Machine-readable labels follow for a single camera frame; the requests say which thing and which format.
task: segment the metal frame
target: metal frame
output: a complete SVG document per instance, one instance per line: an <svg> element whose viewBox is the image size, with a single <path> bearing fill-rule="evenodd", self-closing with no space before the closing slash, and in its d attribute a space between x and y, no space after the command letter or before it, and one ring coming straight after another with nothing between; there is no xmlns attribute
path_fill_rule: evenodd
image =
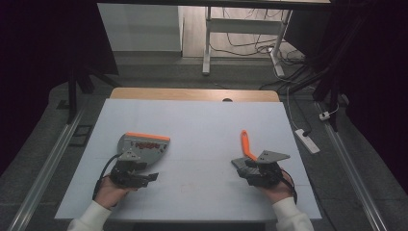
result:
<svg viewBox="0 0 408 231"><path fill-rule="evenodd" d="M18 212L15 214L12 224L9 226L8 231L25 230L28 223L36 210L39 201L41 200L48 183L53 176L61 157L63 156L66 147L68 146L69 140L74 134L75 129L84 114L85 108L89 103L89 98L82 105L78 114L73 118L70 124L66 124L57 142L55 143L53 149L51 150L47 160L45 161L42 169L40 170L36 181L33 186L28 191L24 201Z"/></svg>
<svg viewBox="0 0 408 231"><path fill-rule="evenodd" d="M315 106L320 113L323 112L318 102L315 102ZM369 219L372 230L388 230L387 225L385 224L384 219L382 218L378 208L376 207L369 190L364 184L357 167L354 165L354 162L350 157L350 154L348 153L342 141L342 138L337 132L335 132L335 130L332 126L330 126L329 123L325 123L324 126L330 140L332 141L336 149L337 154L339 155L339 159L343 164L345 173L347 174L348 179L354 188L354 191L363 204L363 208L366 212L367 218Z"/></svg>
<svg viewBox="0 0 408 231"><path fill-rule="evenodd" d="M263 20L247 20L247 19L230 19L230 18L211 18L211 7L206 8L206 37L203 56L203 75L210 74L211 61L211 33L236 33L236 34L259 34L259 35L275 35L277 36L276 43L273 49L268 52L272 59L273 67L275 68L278 77L285 76L278 58L279 47L288 27L289 18L292 11L288 11L282 22L279 21L263 21Z"/></svg>

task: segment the hand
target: hand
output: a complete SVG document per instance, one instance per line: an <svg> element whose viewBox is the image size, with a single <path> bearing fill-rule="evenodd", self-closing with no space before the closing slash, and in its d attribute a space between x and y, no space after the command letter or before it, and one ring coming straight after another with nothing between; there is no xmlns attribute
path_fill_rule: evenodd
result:
<svg viewBox="0 0 408 231"><path fill-rule="evenodd" d="M293 185L291 177L285 171L282 171L282 174L283 177ZM279 184L270 189L265 189L261 187L257 188L269 198L272 204L278 202L279 200L293 196L291 189L289 189L289 187L285 185L283 182L279 182Z"/></svg>
<svg viewBox="0 0 408 231"><path fill-rule="evenodd" d="M95 197L95 202L106 209L111 209L120 199L122 199L128 192L137 191L138 189L121 189L112 182L109 176L102 179L98 194Z"/></svg>

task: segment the black curtain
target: black curtain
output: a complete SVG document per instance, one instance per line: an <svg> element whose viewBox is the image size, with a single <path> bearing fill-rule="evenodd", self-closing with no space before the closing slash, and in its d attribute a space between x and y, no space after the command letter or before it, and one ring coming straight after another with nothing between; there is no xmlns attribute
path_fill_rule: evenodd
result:
<svg viewBox="0 0 408 231"><path fill-rule="evenodd" d="M85 65L117 74L96 3L0 1L1 173L38 123L50 90Z"/></svg>
<svg viewBox="0 0 408 231"><path fill-rule="evenodd" d="M408 14L401 2L374 6L345 59L341 91L351 121L408 192Z"/></svg>

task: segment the power strip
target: power strip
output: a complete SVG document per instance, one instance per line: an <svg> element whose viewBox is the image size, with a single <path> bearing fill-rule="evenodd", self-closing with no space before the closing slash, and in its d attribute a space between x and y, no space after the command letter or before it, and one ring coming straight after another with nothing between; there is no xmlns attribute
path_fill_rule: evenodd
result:
<svg viewBox="0 0 408 231"><path fill-rule="evenodd" d="M315 143L310 139L308 136L303 137L303 129L298 129L294 131L295 134L297 134L297 137L300 139L300 141L303 142L303 144L306 146L306 148L309 150L311 154L316 154L320 152L320 149L315 145Z"/></svg>

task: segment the white device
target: white device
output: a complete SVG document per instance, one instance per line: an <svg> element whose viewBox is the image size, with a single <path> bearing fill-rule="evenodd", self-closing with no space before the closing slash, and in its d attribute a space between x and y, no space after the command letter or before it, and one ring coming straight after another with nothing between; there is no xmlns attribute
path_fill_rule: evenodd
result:
<svg viewBox="0 0 408 231"><path fill-rule="evenodd" d="M315 143L310 139L308 136L303 136L303 129L298 129L294 131L295 134L297 134L297 137L300 139L300 141L303 142L303 144L306 146L306 148L309 150L311 154L316 154L320 152L320 149L315 145Z"/></svg>
<svg viewBox="0 0 408 231"><path fill-rule="evenodd" d="M330 114L329 114L328 112L319 114L319 118L320 118L321 121L324 121L324 120L326 120L326 119L329 118L329 117L330 117Z"/></svg>

